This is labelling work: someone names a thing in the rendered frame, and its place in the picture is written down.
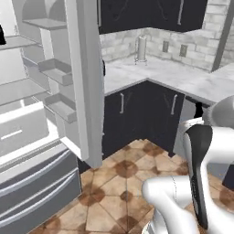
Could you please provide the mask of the white fridge door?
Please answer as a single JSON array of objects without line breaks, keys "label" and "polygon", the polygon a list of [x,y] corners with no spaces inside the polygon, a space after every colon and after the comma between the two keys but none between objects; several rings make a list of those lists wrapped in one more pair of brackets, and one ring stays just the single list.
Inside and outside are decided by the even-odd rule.
[{"label": "white fridge door", "polygon": [[[75,122],[68,123],[52,111],[59,139],[90,167],[101,166],[104,78],[97,0],[12,0],[12,3],[19,34],[41,44],[22,51],[27,76],[48,90],[35,98],[45,104],[46,97],[61,93],[75,102]],[[47,59],[69,64],[73,83],[63,86],[41,73],[37,64]]]}]

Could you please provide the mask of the white fridge crisper drawer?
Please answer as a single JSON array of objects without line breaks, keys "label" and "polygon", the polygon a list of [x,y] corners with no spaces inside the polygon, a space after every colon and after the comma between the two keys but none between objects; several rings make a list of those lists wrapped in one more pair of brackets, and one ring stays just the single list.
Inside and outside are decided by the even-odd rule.
[{"label": "white fridge crisper drawer", "polygon": [[43,102],[0,114],[0,156],[49,135]]}]

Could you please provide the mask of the grey fridge shelf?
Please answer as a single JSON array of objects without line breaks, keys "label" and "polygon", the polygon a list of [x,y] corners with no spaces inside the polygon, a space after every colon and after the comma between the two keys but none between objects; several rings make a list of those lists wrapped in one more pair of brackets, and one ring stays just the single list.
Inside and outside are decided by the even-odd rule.
[{"label": "grey fridge shelf", "polygon": [[41,47],[41,44],[39,44],[38,42],[26,37],[22,37],[20,35],[6,37],[5,41],[6,41],[5,45],[0,45],[0,51],[13,49],[13,48],[25,48],[30,46]]},{"label": "grey fridge shelf", "polygon": [[31,79],[18,80],[0,85],[0,106],[24,98],[48,92]]}]

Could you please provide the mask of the white open fridge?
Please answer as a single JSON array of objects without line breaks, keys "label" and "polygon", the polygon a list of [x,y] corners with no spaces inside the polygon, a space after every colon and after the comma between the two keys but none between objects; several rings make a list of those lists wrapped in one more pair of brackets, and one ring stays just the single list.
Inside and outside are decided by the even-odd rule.
[{"label": "white open fridge", "polygon": [[[0,25],[4,30],[5,38],[20,35],[17,29],[16,14],[12,0],[0,0]],[[0,51],[0,85],[30,79],[27,76],[23,61],[23,49],[13,48]],[[36,99],[35,96],[1,105],[0,114],[42,101]],[[56,154],[63,153],[67,150],[70,151],[59,139],[54,113],[46,107],[44,102],[43,105],[48,122],[49,135],[32,144],[21,147],[14,152],[0,156],[0,184],[27,171],[35,165],[39,165]]]}]

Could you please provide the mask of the dark base cupboard door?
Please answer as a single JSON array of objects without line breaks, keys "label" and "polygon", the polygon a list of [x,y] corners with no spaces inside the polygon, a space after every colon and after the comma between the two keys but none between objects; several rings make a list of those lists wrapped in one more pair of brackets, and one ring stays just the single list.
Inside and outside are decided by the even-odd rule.
[{"label": "dark base cupboard door", "polygon": [[[105,97],[102,159],[143,135],[145,85],[146,82],[143,81]],[[124,94],[123,114],[120,114],[120,93]]]},{"label": "dark base cupboard door", "polygon": [[[149,81],[148,88],[148,136],[154,144],[172,156],[185,95]],[[175,113],[171,115],[173,98],[177,94]]]}]

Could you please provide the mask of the grey door bin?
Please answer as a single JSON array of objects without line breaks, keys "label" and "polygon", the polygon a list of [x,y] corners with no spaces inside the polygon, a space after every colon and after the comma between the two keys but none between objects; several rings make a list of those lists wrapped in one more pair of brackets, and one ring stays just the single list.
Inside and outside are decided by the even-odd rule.
[{"label": "grey door bin", "polygon": [[67,63],[51,58],[39,62],[37,66],[41,73],[63,86],[69,86],[73,83],[71,66]]},{"label": "grey door bin", "polygon": [[75,102],[61,93],[46,97],[45,104],[68,123],[77,121]]}]

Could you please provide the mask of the grey freezer drawer front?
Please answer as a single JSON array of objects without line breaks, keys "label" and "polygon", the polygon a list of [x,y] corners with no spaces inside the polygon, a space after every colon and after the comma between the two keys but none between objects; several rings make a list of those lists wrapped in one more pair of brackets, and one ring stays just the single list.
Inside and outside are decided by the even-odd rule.
[{"label": "grey freezer drawer front", "polygon": [[20,203],[36,194],[41,189],[46,188],[53,182],[56,182],[77,167],[76,156],[69,152],[69,155],[62,162],[50,169],[40,178],[36,179],[30,184],[22,186],[18,190],[13,191],[6,196],[0,197],[0,212],[4,212],[15,204]]},{"label": "grey freezer drawer front", "polygon": [[80,194],[77,169],[18,175],[0,184],[0,234],[27,234]]}]

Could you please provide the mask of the black can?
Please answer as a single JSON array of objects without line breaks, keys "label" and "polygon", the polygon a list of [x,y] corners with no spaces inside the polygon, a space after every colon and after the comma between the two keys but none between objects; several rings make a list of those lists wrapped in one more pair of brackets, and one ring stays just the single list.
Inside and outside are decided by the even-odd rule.
[{"label": "black can", "polygon": [[5,45],[5,35],[4,35],[4,30],[2,29],[2,26],[0,25],[0,45]]}]

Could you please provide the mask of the dark wall cupboards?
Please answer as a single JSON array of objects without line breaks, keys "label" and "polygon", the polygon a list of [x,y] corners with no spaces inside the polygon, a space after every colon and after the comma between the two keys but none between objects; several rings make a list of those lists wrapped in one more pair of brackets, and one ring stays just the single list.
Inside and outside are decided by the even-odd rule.
[{"label": "dark wall cupboards", "polygon": [[146,27],[188,32],[202,27],[207,0],[99,0],[98,8],[101,35]]}]

